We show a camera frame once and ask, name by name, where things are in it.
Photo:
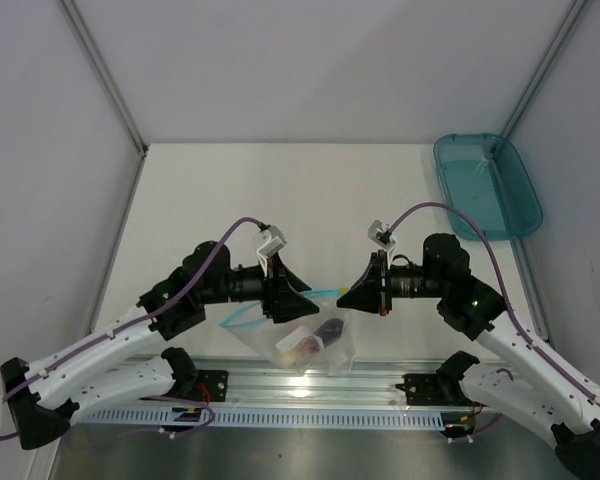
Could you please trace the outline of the pink egg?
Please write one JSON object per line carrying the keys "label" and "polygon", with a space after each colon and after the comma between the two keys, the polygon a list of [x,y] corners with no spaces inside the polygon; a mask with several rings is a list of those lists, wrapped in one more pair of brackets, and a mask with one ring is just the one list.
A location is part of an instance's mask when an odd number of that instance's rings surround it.
{"label": "pink egg", "polygon": [[299,345],[302,358],[312,358],[323,350],[324,345],[316,337],[307,337]]}

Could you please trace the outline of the purple eggplant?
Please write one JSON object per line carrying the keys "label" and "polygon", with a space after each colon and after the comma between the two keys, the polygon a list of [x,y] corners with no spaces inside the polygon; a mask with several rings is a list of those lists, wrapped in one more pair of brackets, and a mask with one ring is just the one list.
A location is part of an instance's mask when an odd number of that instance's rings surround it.
{"label": "purple eggplant", "polygon": [[341,318],[330,318],[314,331],[324,348],[337,342],[345,330],[345,321]]}

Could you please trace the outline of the clear zip top bag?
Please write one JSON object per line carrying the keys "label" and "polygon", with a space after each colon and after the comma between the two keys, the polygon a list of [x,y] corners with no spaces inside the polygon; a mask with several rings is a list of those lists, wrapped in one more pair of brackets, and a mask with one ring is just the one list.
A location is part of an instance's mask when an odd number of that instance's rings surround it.
{"label": "clear zip top bag", "polygon": [[351,334],[351,312],[336,305],[337,299],[347,291],[346,288],[337,288],[306,292],[304,296],[319,307],[319,312],[287,323],[273,323],[264,317],[258,304],[250,304],[226,317],[220,326],[281,368],[281,353],[297,351],[300,354],[299,345],[305,338],[316,337],[314,331],[328,319],[341,318],[345,321],[345,330],[337,342],[323,347],[323,350],[312,358],[302,358],[303,362],[299,368],[285,369],[300,374],[308,370],[317,370],[327,375],[335,375],[349,371],[356,356]]}

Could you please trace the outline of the cream white egg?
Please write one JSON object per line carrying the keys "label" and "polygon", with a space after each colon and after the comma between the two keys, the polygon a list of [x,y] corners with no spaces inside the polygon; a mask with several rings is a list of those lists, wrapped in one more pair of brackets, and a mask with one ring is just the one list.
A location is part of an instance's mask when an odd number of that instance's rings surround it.
{"label": "cream white egg", "polygon": [[279,366],[283,369],[299,368],[302,362],[302,355],[297,351],[288,351],[279,355]]}

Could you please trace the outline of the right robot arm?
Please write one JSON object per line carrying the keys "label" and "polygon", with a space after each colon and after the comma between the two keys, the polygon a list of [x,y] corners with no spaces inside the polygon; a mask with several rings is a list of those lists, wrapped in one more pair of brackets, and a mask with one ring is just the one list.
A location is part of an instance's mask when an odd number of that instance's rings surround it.
{"label": "right robot arm", "polygon": [[600,479],[600,385],[524,326],[504,292],[472,275],[469,262],[458,239],[444,233],[424,240],[419,265],[393,266],[388,252],[378,250],[337,304],[385,316],[396,299],[437,299],[447,325],[521,377],[504,378],[459,351],[438,370],[438,395],[448,403],[466,397],[498,410],[545,441],[571,474]]}

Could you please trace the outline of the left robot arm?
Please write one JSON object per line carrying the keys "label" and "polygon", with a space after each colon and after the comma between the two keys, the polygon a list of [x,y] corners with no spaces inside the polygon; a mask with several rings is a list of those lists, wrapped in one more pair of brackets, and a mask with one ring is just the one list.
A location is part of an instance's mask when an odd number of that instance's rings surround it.
{"label": "left robot arm", "polygon": [[206,306],[257,302],[265,318],[280,324],[318,313],[305,295],[309,289],[278,254],[256,266],[233,267],[226,246],[200,244],[101,330],[39,360],[14,357],[1,365],[21,448],[45,446],[110,405],[154,396],[189,398],[198,371],[184,349],[168,343],[205,321]]}

